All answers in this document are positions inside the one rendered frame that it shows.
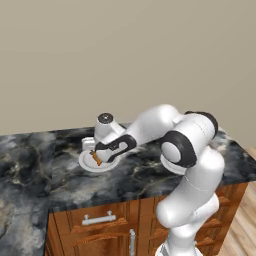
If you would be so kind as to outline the wooden drawer front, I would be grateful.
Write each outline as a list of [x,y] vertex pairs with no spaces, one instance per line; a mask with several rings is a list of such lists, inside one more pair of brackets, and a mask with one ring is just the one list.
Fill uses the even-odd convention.
[[[58,230],[61,235],[75,234],[79,232],[91,231],[105,227],[113,227],[119,224],[127,224],[129,219],[130,206],[125,203],[105,204],[90,208],[80,208],[75,210],[66,210],[54,214]],[[116,216],[116,220],[99,224],[83,226],[82,220],[86,214],[90,218],[105,216],[111,210]]]

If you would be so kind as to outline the white round plate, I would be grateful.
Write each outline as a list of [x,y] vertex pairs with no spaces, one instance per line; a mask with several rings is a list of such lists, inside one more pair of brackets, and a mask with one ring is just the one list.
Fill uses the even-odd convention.
[[79,164],[86,171],[93,173],[106,172],[116,167],[120,162],[120,158],[117,157],[111,163],[102,162],[102,164],[98,166],[95,160],[90,155],[90,151],[91,150],[85,150],[79,156]]

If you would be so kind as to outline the brown pastry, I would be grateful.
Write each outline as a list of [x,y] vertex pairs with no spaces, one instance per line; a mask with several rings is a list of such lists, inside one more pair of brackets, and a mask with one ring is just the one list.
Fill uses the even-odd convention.
[[95,151],[91,150],[90,155],[95,160],[95,162],[97,163],[98,166],[100,166],[102,164],[102,161],[98,158]]

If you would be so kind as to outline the wooden drawer cabinet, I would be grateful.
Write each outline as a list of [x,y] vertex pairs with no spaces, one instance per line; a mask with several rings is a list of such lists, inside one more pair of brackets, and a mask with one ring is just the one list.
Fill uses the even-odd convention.
[[[236,211],[247,188],[247,183],[219,187],[219,210],[200,228],[196,235],[196,247],[203,256],[217,256],[227,235]],[[156,219],[156,205],[164,196],[139,201],[139,224],[136,256],[154,256],[164,242],[168,230]]]

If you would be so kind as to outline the wooden cupboard door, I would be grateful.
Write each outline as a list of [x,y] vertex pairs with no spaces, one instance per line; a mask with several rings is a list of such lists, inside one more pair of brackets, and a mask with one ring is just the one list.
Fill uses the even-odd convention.
[[64,256],[129,256],[129,231],[61,237]]

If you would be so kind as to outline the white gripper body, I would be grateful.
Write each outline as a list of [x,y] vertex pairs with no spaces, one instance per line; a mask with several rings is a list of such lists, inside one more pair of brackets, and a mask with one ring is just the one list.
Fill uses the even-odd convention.
[[82,139],[82,150],[94,150],[96,142],[93,137],[85,137]]

